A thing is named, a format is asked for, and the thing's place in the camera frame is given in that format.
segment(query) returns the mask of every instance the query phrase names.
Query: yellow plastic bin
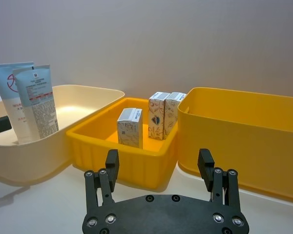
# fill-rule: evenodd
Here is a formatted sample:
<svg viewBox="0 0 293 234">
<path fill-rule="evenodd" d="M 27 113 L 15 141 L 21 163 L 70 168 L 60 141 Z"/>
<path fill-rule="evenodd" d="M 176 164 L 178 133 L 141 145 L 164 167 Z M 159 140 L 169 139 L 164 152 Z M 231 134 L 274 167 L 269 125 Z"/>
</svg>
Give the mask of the yellow plastic bin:
<svg viewBox="0 0 293 234">
<path fill-rule="evenodd" d="M 293 97 L 194 88 L 178 107 L 178 158 L 199 174 L 200 148 L 242 188 L 293 201 Z"/>
<path fill-rule="evenodd" d="M 117 119 L 124 108 L 143 110 L 143 149 L 118 143 Z M 147 136 L 148 100 L 124 98 L 66 132 L 73 165 L 97 171 L 105 167 L 110 149 L 118 149 L 118 179 L 149 189 L 166 185 L 177 162 L 177 125 L 166 140 Z"/>
</svg>

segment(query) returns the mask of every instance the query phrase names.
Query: white table surface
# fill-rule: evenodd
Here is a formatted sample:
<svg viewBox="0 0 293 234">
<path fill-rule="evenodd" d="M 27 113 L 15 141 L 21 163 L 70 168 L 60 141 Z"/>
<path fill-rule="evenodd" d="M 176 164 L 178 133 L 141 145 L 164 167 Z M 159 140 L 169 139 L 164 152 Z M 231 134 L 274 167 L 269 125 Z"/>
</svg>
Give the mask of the white table surface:
<svg viewBox="0 0 293 234">
<path fill-rule="evenodd" d="M 203 180 L 178 166 L 162 193 L 209 200 Z M 147 194 L 153 192 L 117 183 L 113 199 Z M 240 200 L 251 234 L 293 234 L 293 203 L 243 190 Z M 81 234 L 85 214 L 84 173 L 72 166 L 27 188 L 0 183 L 0 234 Z"/>
</svg>

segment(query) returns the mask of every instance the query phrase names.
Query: cardboard box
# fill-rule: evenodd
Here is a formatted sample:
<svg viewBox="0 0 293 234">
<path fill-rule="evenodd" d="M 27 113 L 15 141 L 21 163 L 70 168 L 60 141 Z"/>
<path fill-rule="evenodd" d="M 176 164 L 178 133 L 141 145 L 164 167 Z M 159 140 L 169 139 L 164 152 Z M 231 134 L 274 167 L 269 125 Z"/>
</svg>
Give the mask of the cardboard box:
<svg viewBox="0 0 293 234">
<path fill-rule="evenodd" d="M 165 100 L 164 139 L 178 121 L 178 105 L 185 96 L 186 94 L 173 92 Z"/>
<path fill-rule="evenodd" d="M 163 140 L 165 99 L 170 93 L 157 92 L 148 100 L 148 137 Z"/>
<path fill-rule="evenodd" d="M 142 109 L 125 108 L 117 120 L 118 143 L 143 148 Z"/>
</svg>

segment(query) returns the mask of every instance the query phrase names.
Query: label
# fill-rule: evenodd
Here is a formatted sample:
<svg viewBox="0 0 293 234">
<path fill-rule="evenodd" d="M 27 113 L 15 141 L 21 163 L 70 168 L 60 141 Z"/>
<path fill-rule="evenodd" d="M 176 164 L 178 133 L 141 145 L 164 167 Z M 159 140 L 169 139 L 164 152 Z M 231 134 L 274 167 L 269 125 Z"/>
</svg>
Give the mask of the label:
<svg viewBox="0 0 293 234">
<path fill-rule="evenodd" d="M 186 94 L 173 92 L 167 97 L 167 99 L 168 100 L 176 100 L 176 101 L 180 102 L 185 98 L 185 96 L 186 96 Z"/>
<path fill-rule="evenodd" d="M 18 138 L 19 144 L 31 141 L 29 127 L 19 97 L 3 100 L 4 107 L 10 119 L 11 125 Z"/>
<path fill-rule="evenodd" d="M 118 121 L 130 120 L 130 115 L 134 110 L 135 110 L 135 108 L 125 108 L 125 109 L 123 109 L 121 115 L 118 118 Z"/>
<path fill-rule="evenodd" d="M 150 99 L 165 100 L 170 93 L 156 92 L 153 94 Z"/>
<path fill-rule="evenodd" d="M 141 109 L 136 109 L 135 113 L 135 121 L 139 121 L 140 115 L 141 115 Z"/>
<path fill-rule="evenodd" d="M 40 138 L 59 130 L 54 100 L 50 100 L 32 107 Z"/>
</svg>

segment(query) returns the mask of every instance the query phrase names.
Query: white wall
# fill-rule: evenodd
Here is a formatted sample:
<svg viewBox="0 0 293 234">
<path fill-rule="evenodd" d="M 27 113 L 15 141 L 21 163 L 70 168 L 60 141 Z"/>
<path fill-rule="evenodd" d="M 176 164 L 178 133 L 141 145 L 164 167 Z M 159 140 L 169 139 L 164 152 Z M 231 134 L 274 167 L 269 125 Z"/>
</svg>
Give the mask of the white wall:
<svg viewBox="0 0 293 234">
<path fill-rule="evenodd" d="M 293 96 L 293 0 L 0 0 L 0 63 L 149 97 L 212 86 Z"/>
</svg>

